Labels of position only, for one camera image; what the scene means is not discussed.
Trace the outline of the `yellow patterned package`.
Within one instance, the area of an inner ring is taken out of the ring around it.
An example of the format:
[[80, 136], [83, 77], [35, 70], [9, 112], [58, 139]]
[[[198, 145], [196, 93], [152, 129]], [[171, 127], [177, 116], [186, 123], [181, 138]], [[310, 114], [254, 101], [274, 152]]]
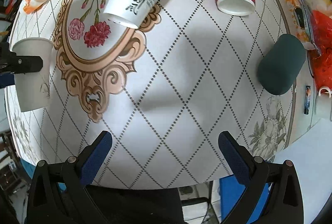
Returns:
[[313, 11], [331, 17], [331, 0], [285, 0], [295, 25], [295, 35], [307, 50], [315, 50]]

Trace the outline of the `floral patterned tablecloth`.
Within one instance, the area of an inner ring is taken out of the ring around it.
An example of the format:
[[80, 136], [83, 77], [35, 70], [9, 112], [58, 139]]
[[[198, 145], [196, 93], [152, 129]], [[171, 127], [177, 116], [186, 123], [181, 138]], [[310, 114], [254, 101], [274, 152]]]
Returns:
[[48, 0], [16, 16], [11, 44], [54, 44], [46, 107], [22, 112], [16, 88], [5, 90], [22, 159], [63, 162], [108, 131], [113, 144], [95, 184], [164, 189], [230, 175], [217, 145], [224, 130], [264, 159], [288, 147], [294, 93], [273, 96], [256, 74], [289, 32], [279, 0], [255, 0], [245, 17], [220, 12], [215, 0], [159, 0], [138, 29], [104, 18], [104, 1]]

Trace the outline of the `red plastic bag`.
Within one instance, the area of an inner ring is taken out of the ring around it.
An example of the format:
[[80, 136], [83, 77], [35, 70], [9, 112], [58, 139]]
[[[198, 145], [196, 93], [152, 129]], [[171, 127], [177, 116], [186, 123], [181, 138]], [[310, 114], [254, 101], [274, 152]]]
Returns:
[[318, 55], [316, 50], [310, 52], [311, 67], [317, 89], [327, 86], [331, 89], [331, 18], [314, 10], [312, 17], [314, 40], [321, 50]]

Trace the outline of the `white cup with bamboo print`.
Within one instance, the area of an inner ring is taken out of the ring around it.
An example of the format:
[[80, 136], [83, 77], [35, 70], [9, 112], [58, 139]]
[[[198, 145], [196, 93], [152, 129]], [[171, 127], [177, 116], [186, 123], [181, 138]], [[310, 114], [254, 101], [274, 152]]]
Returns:
[[35, 55], [43, 60], [39, 72], [15, 74], [15, 88], [20, 110], [46, 107], [50, 101], [50, 61], [53, 42], [45, 38], [27, 38], [17, 42], [12, 51], [17, 55]]

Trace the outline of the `dark green cup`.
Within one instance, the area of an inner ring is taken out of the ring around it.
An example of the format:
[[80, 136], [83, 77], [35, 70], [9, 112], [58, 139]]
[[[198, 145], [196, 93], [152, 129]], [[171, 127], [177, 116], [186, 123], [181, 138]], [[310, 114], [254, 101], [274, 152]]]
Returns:
[[260, 61], [258, 81], [270, 94], [283, 95], [294, 84], [305, 60], [302, 43], [293, 35], [283, 34]]

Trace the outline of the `white ceramic mug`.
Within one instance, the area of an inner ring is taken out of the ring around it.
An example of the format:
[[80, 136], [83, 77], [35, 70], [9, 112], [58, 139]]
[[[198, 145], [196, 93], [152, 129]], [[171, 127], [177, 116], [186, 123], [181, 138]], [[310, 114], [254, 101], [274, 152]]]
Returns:
[[316, 113], [320, 118], [331, 121], [331, 89], [328, 86], [322, 86], [319, 89]]

